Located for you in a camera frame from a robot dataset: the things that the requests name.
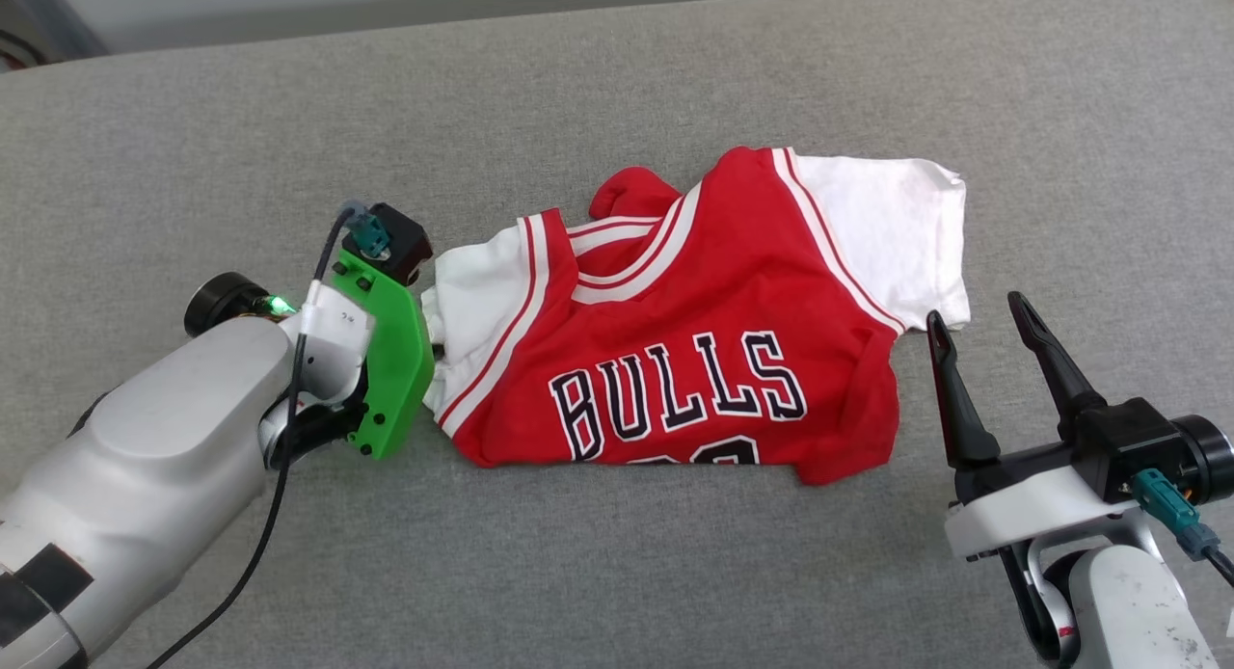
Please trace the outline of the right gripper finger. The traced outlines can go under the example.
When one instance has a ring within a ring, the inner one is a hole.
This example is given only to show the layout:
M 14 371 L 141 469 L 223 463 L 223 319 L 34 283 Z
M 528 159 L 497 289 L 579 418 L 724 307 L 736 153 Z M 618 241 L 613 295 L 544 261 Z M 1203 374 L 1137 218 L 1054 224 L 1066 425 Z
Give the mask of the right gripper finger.
M 986 428 L 959 372 L 959 354 L 939 310 L 926 318 L 945 459 L 953 470 L 990 467 L 1001 455 L 1000 441 Z
M 1060 439 L 1067 446 L 1074 446 L 1080 415 L 1092 409 L 1107 407 L 1108 402 L 1102 393 L 1096 391 L 1025 295 L 1009 291 L 1006 294 L 1006 302 L 1024 347 L 1037 357 L 1037 365 L 1040 367 L 1046 388 L 1053 395 L 1059 415 Z

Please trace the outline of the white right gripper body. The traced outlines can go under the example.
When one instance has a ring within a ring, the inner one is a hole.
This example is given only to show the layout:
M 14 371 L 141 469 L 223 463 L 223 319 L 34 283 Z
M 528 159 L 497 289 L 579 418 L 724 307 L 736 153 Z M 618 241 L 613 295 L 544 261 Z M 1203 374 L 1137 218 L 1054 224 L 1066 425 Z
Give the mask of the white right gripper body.
M 951 554 L 970 558 L 1041 537 L 1065 542 L 1085 536 L 1144 549 L 1137 502 L 1106 502 L 1072 467 L 1071 455 L 1070 446 L 1053 443 L 958 468 L 953 488 L 959 504 L 945 520 Z

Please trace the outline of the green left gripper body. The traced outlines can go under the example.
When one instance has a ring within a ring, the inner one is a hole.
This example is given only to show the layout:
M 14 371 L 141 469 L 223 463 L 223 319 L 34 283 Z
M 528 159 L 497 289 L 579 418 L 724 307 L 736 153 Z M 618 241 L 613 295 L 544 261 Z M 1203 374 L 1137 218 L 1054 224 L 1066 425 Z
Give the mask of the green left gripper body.
M 362 402 L 366 413 L 352 444 L 362 454 L 384 460 L 406 443 L 436 374 L 426 321 L 404 281 L 347 249 L 336 257 L 332 286 L 374 321 L 364 365 L 366 393 Z

